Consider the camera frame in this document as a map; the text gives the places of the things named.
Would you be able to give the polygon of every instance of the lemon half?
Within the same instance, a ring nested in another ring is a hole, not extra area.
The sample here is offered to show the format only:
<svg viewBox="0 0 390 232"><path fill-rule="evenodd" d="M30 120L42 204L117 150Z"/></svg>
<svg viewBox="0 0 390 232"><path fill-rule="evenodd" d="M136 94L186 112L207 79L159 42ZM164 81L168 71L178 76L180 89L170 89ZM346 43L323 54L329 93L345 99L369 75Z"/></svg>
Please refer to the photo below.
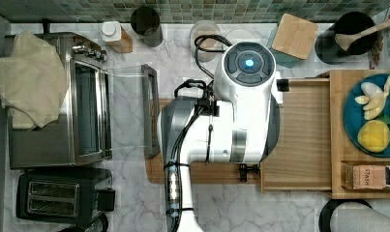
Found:
<svg viewBox="0 0 390 232"><path fill-rule="evenodd" d="M379 120L372 120L364 124L358 132L358 142L370 152L384 151L390 143L390 129Z"/></svg>

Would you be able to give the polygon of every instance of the toaster slot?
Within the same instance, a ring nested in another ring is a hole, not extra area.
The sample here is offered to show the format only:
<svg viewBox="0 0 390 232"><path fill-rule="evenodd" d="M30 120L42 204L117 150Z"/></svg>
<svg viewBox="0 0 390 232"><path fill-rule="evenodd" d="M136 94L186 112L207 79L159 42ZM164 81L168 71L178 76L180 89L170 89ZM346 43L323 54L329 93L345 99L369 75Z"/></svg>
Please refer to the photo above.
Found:
<svg viewBox="0 0 390 232"><path fill-rule="evenodd" d="M29 183L27 210L34 215L76 217L78 184Z"/></svg>

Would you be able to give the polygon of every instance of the beige towel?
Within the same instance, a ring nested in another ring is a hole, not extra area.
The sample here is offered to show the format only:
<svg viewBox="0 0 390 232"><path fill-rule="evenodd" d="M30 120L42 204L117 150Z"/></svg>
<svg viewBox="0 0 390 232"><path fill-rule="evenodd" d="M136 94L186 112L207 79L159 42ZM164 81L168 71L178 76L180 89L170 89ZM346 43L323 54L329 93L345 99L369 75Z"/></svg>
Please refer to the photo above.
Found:
<svg viewBox="0 0 390 232"><path fill-rule="evenodd" d="M12 108L13 127L42 128L57 120L67 89L55 47L31 32L17 35L11 57L0 59L0 96Z"/></svg>

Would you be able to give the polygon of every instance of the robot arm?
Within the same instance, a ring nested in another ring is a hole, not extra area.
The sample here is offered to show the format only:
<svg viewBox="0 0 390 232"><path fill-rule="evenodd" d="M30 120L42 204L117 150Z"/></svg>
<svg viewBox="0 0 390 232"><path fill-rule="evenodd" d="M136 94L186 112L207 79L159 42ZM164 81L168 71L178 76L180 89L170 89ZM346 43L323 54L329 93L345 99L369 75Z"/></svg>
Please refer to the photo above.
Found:
<svg viewBox="0 0 390 232"><path fill-rule="evenodd" d="M250 61L256 67L248 67ZM270 51L257 43L238 43L219 62L214 98L178 97L162 110L158 138L169 232L202 231L193 209L193 161L259 163L276 145L280 115L271 95L274 73Z"/></svg>

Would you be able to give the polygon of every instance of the toaster oven handle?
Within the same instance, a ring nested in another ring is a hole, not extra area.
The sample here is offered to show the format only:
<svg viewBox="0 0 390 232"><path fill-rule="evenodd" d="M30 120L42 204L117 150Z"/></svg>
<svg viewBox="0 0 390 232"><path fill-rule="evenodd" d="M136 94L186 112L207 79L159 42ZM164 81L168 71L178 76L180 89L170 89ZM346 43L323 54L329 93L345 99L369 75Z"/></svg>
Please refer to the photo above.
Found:
<svg viewBox="0 0 390 232"><path fill-rule="evenodd" d="M158 74L148 65L142 65L143 114L144 114L144 156L153 158L161 150L156 124L159 116Z"/></svg>

